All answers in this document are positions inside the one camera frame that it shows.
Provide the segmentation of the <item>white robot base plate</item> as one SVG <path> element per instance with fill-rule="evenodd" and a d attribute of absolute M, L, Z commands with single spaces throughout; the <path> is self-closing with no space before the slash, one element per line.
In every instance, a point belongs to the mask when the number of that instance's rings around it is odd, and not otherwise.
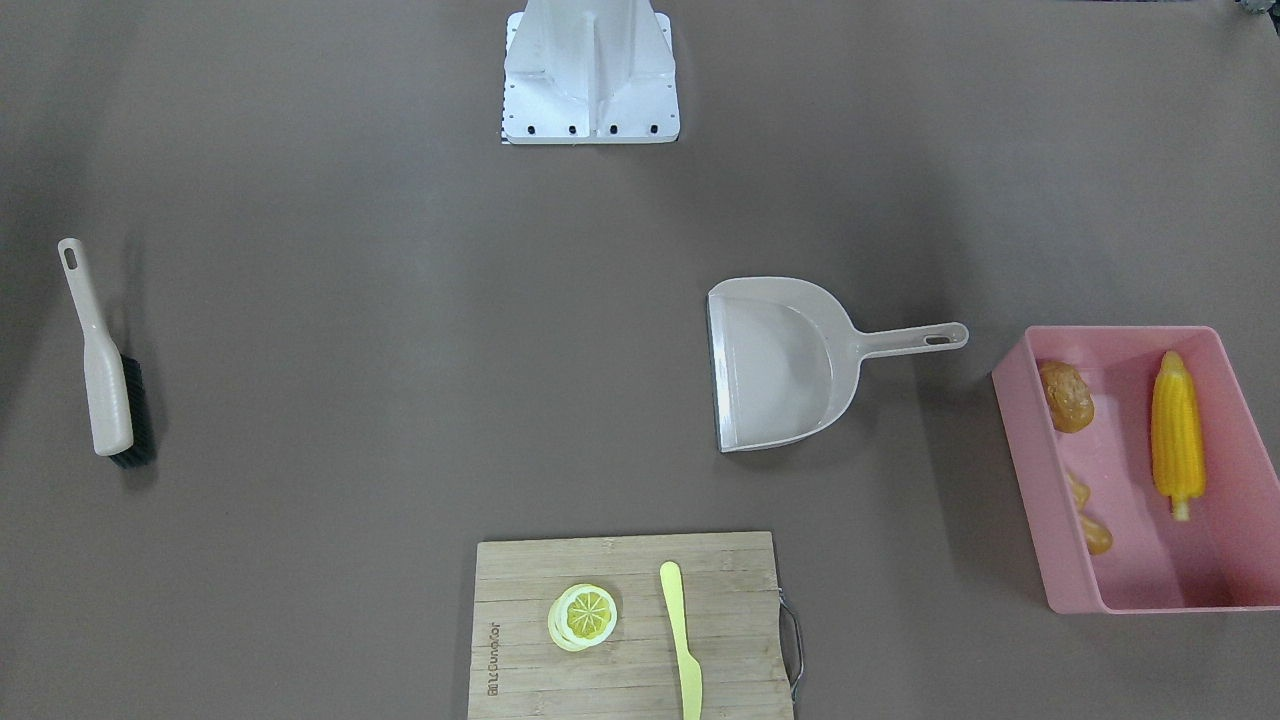
<path fill-rule="evenodd" d="M 530 1 L 508 15 L 500 140 L 672 143 L 681 135 L 671 18 L 649 1 Z"/>

